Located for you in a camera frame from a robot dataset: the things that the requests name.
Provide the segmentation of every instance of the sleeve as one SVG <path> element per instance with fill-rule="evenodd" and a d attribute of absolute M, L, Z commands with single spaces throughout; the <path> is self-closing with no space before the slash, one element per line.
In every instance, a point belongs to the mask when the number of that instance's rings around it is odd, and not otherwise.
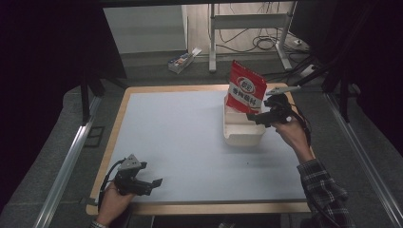
<path fill-rule="evenodd" d="M 338 186 L 319 160 L 311 160 L 297 167 L 302 187 L 312 211 L 315 227 L 355 227 L 349 211 L 344 205 L 347 191 Z"/>

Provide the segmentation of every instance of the gray floor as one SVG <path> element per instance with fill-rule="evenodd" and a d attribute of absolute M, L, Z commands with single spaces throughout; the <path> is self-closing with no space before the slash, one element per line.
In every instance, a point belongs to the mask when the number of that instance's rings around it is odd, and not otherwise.
<path fill-rule="evenodd" d="M 241 55 L 221 57 L 215 74 L 208 72 L 205 58 L 197 59 L 181 74 L 170 72 L 166 62 L 159 63 L 157 57 L 149 56 L 148 60 L 144 58 L 141 65 L 136 64 L 138 61 L 135 58 L 133 56 L 124 58 L 128 78 L 122 81 L 130 86 L 227 84 L 232 59 L 239 60 L 259 73 L 282 71 L 276 54 L 260 57 Z M 274 77 L 277 75 L 268 76 L 268 79 Z M 290 82 L 297 79 L 298 77 L 293 77 Z M 311 121 L 313 149 L 336 181 L 348 190 L 350 198 L 347 206 L 357 227 L 393 227 L 320 90 L 322 80 L 322 78 L 316 79 L 299 92 L 293 93 L 296 104 Z M 124 95 L 124 90 L 120 87 L 108 81 L 103 81 L 103 84 L 106 87 L 106 95 L 93 123 L 93 128 L 104 129 L 103 137 L 96 147 L 91 147 L 96 144 L 93 139 L 86 141 L 89 146 L 81 151 L 50 227 L 86 227 L 92 219 L 86 214 L 86 204 Z M 0 227 L 31 227 L 36 221 L 80 126 L 82 118 L 80 96 L 79 88 L 72 89 L 66 94 L 59 121 L 35 164 L 5 207 L 0 217 Z M 362 140 L 374 166 L 401 205 L 403 184 L 399 174 L 403 171 L 403 159 L 362 113 L 354 98 L 349 101 L 349 114 L 356 135 Z M 281 227 L 298 227 L 299 221 L 308 217 L 308 213 L 281 215 Z M 151 217 L 133 217 L 130 227 L 149 227 L 150 221 Z"/>

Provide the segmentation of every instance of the hand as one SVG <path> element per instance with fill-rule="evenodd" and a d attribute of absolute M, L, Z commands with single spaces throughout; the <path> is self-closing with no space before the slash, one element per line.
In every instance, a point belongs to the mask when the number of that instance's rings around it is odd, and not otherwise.
<path fill-rule="evenodd" d="M 314 159 L 314 155 L 306 141 L 306 135 L 298 120 L 291 117 L 289 123 L 271 123 L 284 141 L 289 144 L 297 154 L 299 163 Z"/>
<path fill-rule="evenodd" d="M 109 226 L 110 222 L 127 208 L 134 196 L 134 194 L 120 195 L 115 183 L 111 182 L 105 190 L 104 199 L 95 220 L 104 226 Z"/>

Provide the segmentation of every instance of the red snack bag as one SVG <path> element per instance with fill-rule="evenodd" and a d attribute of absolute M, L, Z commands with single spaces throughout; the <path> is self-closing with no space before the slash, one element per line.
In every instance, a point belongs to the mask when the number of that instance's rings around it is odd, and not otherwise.
<path fill-rule="evenodd" d="M 267 84 L 256 72 L 232 62 L 226 105 L 244 113 L 258 113 Z"/>

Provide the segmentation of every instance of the table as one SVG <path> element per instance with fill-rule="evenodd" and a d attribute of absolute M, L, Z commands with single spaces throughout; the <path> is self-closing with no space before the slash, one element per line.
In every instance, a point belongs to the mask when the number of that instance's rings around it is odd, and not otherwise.
<path fill-rule="evenodd" d="M 286 86 L 284 84 L 268 84 L 268 88 L 273 88 L 274 86 Z M 171 93 L 173 95 L 177 92 L 189 92 L 189 91 L 215 91 L 215 92 L 225 92 L 228 89 L 228 85 L 182 85 L 182 86 L 152 86 L 152 87 L 131 87 L 126 90 L 121 107 L 119 109 L 119 113 L 117 115 L 115 124 L 112 129 L 112 133 L 109 138 L 109 142 L 106 147 L 106 152 L 104 154 L 104 158 L 102 160 L 97 178 L 94 182 L 93 189 L 91 191 L 90 197 L 92 199 L 96 199 L 98 197 L 99 189 L 101 183 L 106 175 L 108 167 L 110 167 L 110 161 L 113 160 L 113 152 L 114 150 L 119 150 L 119 146 L 122 145 L 119 134 L 124 134 L 121 130 L 124 131 L 125 126 L 123 122 L 125 121 L 125 114 L 128 111 L 129 101 L 131 95 L 135 94 L 152 94 L 152 93 Z M 290 103 L 293 103 L 291 94 L 287 93 Z M 142 161 L 142 158 L 138 157 L 140 162 L 148 162 L 148 166 L 145 170 L 149 169 L 145 173 L 154 173 L 155 175 L 162 175 L 162 173 L 158 173 L 156 167 L 156 160 L 153 161 Z M 297 158 L 292 164 L 293 171 L 298 176 L 297 173 Z M 300 184 L 298 179 L 294 179 L 293 183 L 290 184 Z M 163 185 L 169 185 L 169 178 L 163 181 Z M 163 192 L 163 189 L 156 188 L 153 190 L 151 197 L 153 196 L 161 196 L 162 194 L 158 194 L 160 191 Z M 276 200 L 196 200 L 196 201 L 169 201 L 169 202 L 158 202 L 158 201 L 146 201 L 143 199 L 148 199 L 150 197 L 141 197 L 135 198 L 136 201 L 134 206 L 133 214 L 135 215 L 212 215 L 212 214 L 256 214 L 256 213 L 297 213 L 297 212 L 309 212 L 309 208 L 306 203 L 306 199 L 302 193 L 297 193 L 298 197 L 294 199 L 276 199 Z M 97 207 L 94 205 L 88 205 L 86 207 L 86 212 L 89 215 L 97 214 Z"/>

